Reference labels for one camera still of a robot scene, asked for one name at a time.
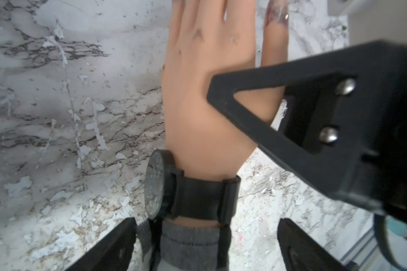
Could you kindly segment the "black wrist watch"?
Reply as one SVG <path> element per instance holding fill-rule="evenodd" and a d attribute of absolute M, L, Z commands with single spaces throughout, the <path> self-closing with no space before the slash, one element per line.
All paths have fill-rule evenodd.
<path fill-rule="evenodd" d="M 144 202 L 148 218 L 218 221 L 229 225 L 236 213 L 241 178 L 205 181 L 184 176 L 173 154 L 155 150 L 145 175 Z"/>

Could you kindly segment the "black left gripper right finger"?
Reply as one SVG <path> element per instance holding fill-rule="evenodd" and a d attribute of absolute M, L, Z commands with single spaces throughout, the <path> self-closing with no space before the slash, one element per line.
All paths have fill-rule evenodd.
<path fill-rule="evenodd" d="M 277 237 L 287 271 L 346 270 L 290 219 L 280 219 Z"/>

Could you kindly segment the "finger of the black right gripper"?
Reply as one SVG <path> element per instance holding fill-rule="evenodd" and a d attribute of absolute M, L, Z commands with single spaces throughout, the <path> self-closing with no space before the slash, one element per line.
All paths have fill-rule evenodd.
<path fill-rule="evenodd" d="M 251 138 L 271 160 L 298 176 L 340 176 L 358 157 L 350 101 L 337 85 L 354 74 L 309 61 L 213 77 L 208 102 Z M 234 95 L 283 86 L 288 110 L 278 130 L 241 105 Z"/>

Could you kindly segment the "checkered sleeve forearm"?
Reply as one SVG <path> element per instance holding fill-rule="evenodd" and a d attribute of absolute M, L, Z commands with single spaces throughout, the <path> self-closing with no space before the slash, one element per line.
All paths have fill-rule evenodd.
<path fill-rule="evenodd" d="M 142 271 L 228 271 L 231 228 L 190 228 L 167 221 L 138 225 Z"/>

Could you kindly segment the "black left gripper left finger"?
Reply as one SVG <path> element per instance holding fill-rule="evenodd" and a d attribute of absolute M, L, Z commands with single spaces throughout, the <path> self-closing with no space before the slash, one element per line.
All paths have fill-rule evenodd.
<path fill-rule="evenodd" d="M 126 271 L 136 243 L 137 223 L 124 219 L 67 271 Z"/>

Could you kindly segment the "mannequin hand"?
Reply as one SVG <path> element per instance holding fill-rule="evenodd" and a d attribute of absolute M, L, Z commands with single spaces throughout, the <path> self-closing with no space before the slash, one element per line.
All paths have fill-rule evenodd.
<path fill-rule="evenodd" d="M 161 88 L 166 146 L 187 177 L 233 179 L 256 149 L 207 100 L 214 75 L 255 65 L 255 1 L 172 2 Z"/>

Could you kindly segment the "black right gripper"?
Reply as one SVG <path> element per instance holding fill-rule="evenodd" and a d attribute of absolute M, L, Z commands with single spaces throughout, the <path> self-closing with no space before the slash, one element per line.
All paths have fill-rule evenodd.
<path fill-rule="evenodd" d="M 288 63 L 278 164 L 323 195 L 407 222 L 407 46 Z"/>

